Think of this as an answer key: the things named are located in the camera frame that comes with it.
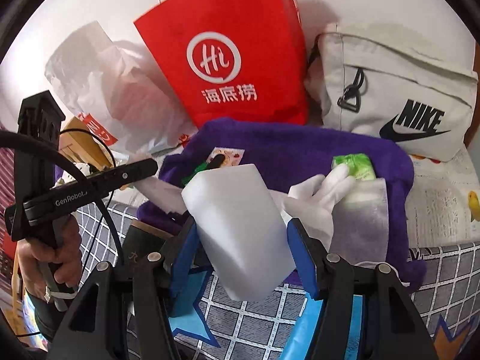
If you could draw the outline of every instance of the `purple towel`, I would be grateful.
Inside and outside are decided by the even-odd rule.
[[[181,179],[193,173],[214,147],[244,149],[241,164],[255,164],[269,189],[285,193],[292,185],[311,176],[328,174],[336,155],[367,154],[375,174],[385,179],[387,187],[389,239],[386,261],[397,268],[403,282],[411,283],[409,290],[414,291],[422,284],[425,262],[407,262],[405,198],[413,183],[413,164],[395,143],[327,128],[222,118],[203,125],[181,154],[167,156],[160,178],[182,187]],[[137,217],[172,234],[180,231],[180,226],[151,202],[139,207]]]
[[[63,176],[63,169],[55,165],[55,182]]]

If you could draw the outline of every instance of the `white wall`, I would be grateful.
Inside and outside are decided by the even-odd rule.
[[[93,20],[120,47],[135,55],[153,81],[168,92],[133,24],[157,3],[158,0],[46,0],[20,31],[0,65],[0,90],[10,114],[16,119],[23,98],[50,88],[44,78],[46,61],[72,31]],[[474,40],[444,0],[298,0],[298,4],[308,48],[329,21],[374,18],[403,23],[438,43],[453,61],[469,68],[473,65]]]
[[[0,123],[9,131],[17,131],[17,118],[13,117],[5,99],[0,92]]]

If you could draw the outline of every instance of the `yellow bird illustration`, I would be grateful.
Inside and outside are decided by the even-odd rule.
[[[480,222],[480,202],[477,194],[474,191],[469,192],[469,208],[472,213],[471,222],[476,220]]]

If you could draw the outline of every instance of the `red paper bag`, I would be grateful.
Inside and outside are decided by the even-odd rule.
[[[296,0],[165,0],[135,26],[198,127],[306,122]]]

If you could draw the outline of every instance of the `gloved hand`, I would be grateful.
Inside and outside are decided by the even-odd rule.
[[[144,153],[133,154],[129,157],[128,163],[142,161],[147,158],[153,157]],[[182,189],[160,180],[157,176],[144,178],[133,183],[133,186],[166,214],[169,212],[183,214],[187,210],[182,198]]]
[[[349,167],[342,163],[327,177],[315,175],[290,188],[283,200],[283,209],[292,218],[299,218],[307,234],[319,239],[330,249],[333,237],[332,210],[353,188],[357,180],[349,176]]]

